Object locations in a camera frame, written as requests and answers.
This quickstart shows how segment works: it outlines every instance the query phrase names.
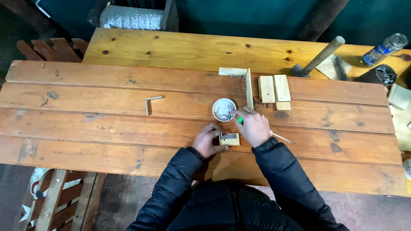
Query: black puffer jacket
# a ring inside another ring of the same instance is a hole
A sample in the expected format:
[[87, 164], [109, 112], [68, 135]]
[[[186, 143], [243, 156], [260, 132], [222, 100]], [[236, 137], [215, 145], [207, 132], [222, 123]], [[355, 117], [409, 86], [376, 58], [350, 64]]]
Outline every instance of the black puffer jacket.
[[281, 209], [246, 185], [203, 182], [191, 189], [192, 176], [204, 158], [188, 147], [171, 159], [127, 231], [348, 230], [335, 222], [330, 207], [283, 143], [270, 138], [252, 152]]

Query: right hand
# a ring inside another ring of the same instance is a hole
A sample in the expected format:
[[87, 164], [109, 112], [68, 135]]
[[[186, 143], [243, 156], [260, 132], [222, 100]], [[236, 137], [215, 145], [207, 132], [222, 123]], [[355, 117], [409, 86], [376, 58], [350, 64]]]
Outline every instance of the right hand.
[[271, 137], [268, 119], [263, 115], [258, 114], [247, 106], [243, 107], [243, 110], [233, 111], [233, 113], [243, 118], [244, 125], [237, 120], [234, 120], [234, 122], [244, 139], [254, 148], [260, 146]]

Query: jacket sleeve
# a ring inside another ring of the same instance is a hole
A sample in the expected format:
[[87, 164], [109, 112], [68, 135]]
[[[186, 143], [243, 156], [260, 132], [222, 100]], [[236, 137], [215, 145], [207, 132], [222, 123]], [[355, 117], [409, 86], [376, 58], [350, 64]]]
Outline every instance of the jacket sleeve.
[[277, 203], [304, 230], [348, 230], [336, 223], [331, 208], [285, 144], [271, 137], [252, 152]]
[[181, 148], [164, 169], [136, 221], [126, 230], [166, 230], [189, 200], [192, 176], [203, 165], [203, 160], [194, 148]]

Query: screwdriver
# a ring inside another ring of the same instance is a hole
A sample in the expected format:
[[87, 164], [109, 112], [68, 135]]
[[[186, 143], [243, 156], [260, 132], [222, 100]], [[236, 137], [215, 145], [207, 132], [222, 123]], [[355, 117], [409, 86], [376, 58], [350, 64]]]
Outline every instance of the screwdriver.
[[[240, 124], [244, 125], [244, 119], [241, 118], [241, 116], [238, 117], [237, 121], [238, 121]], [[270, 130], [270, 133], [271, 133], [272, 135], [278, 137], [278, 138], [281, 138], [281, 139], [283, 139], [283, 140], [285, 140], [285, 141], [288, 141], [288, 142], [290, 142], [290, 143], [292, 143], [292, 144], [294, 144], [294, 145], [297, 145], [296, 143], [294, 143], [294, 142], [292, 142], [292, 141], [290, 141], [290, 140], [287, 140], [286, 138], [284, 138], [284, 137], [282, 137], [282, 136], [279, 136], [279, 135], [275, 134], [275, 133], [274, 133], [273, 131], [271, 131], [271, 130]]]

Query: hammer head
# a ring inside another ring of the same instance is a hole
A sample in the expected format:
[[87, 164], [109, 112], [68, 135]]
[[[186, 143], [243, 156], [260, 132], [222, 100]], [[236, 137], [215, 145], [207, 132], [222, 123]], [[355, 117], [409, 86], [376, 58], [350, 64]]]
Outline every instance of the hammer head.
[[311, 78], [309, 73], [304, 74], [302, 70], [303, 70], [302, 66], [300, 64], [296, 64], [296, 65], [294, 65], [294, 67], [291, 68], [290, 76]]

